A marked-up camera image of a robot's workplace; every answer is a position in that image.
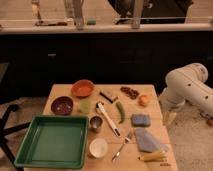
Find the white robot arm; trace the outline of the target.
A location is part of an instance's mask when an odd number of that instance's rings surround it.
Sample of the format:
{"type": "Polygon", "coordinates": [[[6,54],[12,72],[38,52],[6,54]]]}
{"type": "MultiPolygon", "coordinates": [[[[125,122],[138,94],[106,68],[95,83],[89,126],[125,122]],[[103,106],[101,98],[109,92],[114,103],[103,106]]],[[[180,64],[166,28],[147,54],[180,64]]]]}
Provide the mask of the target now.
{"type": "Polygon", "coordinates": [[[175,111],[188,100],[213,117],[213,88],[205,84],[207,79],[208,70],[200,63],[168,72],[166,88],[159,96],[161,109],[165,112],[175,111]]]}

